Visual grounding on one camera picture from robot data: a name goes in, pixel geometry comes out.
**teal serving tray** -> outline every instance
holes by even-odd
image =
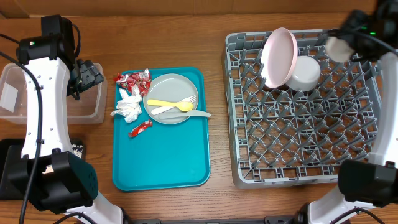
[[[124,73],[137,72],[130,70]],[[205,83],[195,68],[149,70],[152,79],[168,73],[187,77],[198,90],[197,110],[206,111]],[[115,106],[121,100],[116,85]],[[179,124],[161,124],[154,120],[134,138],[133,128],[150,119],[141,102],[142,114],[127,124],[124,117],[114,119],[113,182],[123,191],[192,187],[204,184],[210,176],[210,152],[207,118],[191,117]]]

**wooden table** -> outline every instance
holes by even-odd
[[[225,37],[233,32],[257,32],[278,27],[319,29],[337,27],[345,14],[264,14],[226,16],[73,17],[82,36],[80,57],[102,64],[108,79],[103,124],[70,125],[71,138],[84,140],[86,160],[97,172],[99,190],[131,218],[161,220],[263,218],[293,215],[305,202],[325,195],[334,184],[279,189],[239,190],[231,178],[228,114],[223,89],[221,54]],[[0,32],[16,39],[40,35],[40,19],[0,20]],[[16,45],[0,40],[0,49],[15,57]],[[9,63],[0,58],[0,67]],[[201,187],[124,193],[112,181],[115,84],[112,78],[129,69],[196,67],[205,76],[209,120],[211,176]],[[24,138],[25,126],[0,121],[0,139]],[[0,202],[0,223],[15,223],[21,202]],[[398,207],[375,209],[385,222],[398,219]],[[27,223],[51,223],[60,218],[28,206]],[[375,223],[358,215],[354,223]]]

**yellow spoon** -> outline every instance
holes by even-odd
[[[190,111],[193,109],[193,104],[186,101],[181,101],[179,103],[171,103],[162,100],[148,100],[147,104],[151,106],[175,106],[181,111]]]

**knife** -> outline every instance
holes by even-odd
[[[198,110],[190,110],[188,112],[169,112],[169,113],[159,114],[159,119],[180,118],[180,117],[186,117],[186,116],[202,116],[202,117],[209,118],[211,116],[211,114],[204,112],[204,111],[198,111]]]

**gray plate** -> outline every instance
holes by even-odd
[[[169,102],[179,102],[184,98],[190,96],[198,96],[198,90],[191,80],[179,74],[165,74],[161,75],[150,84],[148,94],[144,96],[144,108],[148,115],[155,121],[162,124],[178,124],[185,121],[189,117],[159,119],[159,115],[152,115],[150,112],[158,106],[149,106],[147,101],[149,99],[164,100]],[[198,106],[198,100],[193,103],[193,110]],[[167,112],[181,112],[178,108],[172,108]]]

